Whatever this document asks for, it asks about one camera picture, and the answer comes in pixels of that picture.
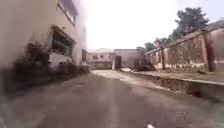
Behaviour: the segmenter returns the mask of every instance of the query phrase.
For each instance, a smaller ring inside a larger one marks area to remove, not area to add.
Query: curb
[[[158,75],[145,75],[125,71],[119,72],[148,79],[151,82],[171,91],[178,91],[184,94],[191,94],[193,96],[207,98],[217,102],[224,102],[224,83],[204,80],[168,78]]]

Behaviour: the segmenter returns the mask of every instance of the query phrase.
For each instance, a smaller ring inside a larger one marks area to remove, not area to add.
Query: asphalt road
[[[93,71],[0,105],[2,128],[224,128],[224,105]]]

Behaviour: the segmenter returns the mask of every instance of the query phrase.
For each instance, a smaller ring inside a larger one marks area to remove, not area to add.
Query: wall
[[[156,69],[173,71],[224,71],[224,21],[146,53]]]
[[[214,52],[214,68],[217,72],[224,71],[224,29],[219,28],[212,31],[209,36],[212,38],[212,48]]]
[[[206,70],[202,32],[189,34],[166,47],[147,53],[147,59],[156,69],[173,71]]]
[[[79,64],[82,48],[85,49],[81,18],[73,26],[59,8],[58,0],[0,0],[0,66],[10,66],[24,53],[26,44],[32,40],[49,43],[51,25],[55,24],[76,41],[73,57]]]
[[[115,56],[121,56],[122,68],[135,68],[140,63],[140,51],[137,49],[114,49]]]
[[[60,62],[66,62],[67,60],[71,60],[71,58],[67,56],[63,56],[57,53],[52,53],[50,57],[51,68],[54,69],[58,66]]]
[[[90,69],[112,69],[112,62],[90,62]]]

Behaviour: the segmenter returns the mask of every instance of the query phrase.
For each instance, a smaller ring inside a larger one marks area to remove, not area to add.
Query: window
[[[56,30],[53,31],[52,50],[56,53],[71,56],[73,44]]]
[[[103,59],[104,58],[104,55],[100,55],[100,58]]]
[[[97,60],[97,59],[98,59],[98,56],[97,56],[97,55],[94,55],[94,56],[93,56],[93,59],[94,59],[94,60]]]
[[[60,0],[59,6],[64,11],[65,15],[71,21],[72,24],[75,23],[75,17],[77,15],[77,10],[72,0]]]

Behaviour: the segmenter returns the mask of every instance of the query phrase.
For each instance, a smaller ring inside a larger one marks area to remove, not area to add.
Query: shrub
[[[50,73],[49,53],[42,51],[38,42],[29,43],[25,55],[18,58],[12,68],[17,80],[28,80]]]
[[[90,71],[89,71],[89,67],[88,66],[81,66],[80,68],[79,68],[79,72],[80,73],[89,73]]]

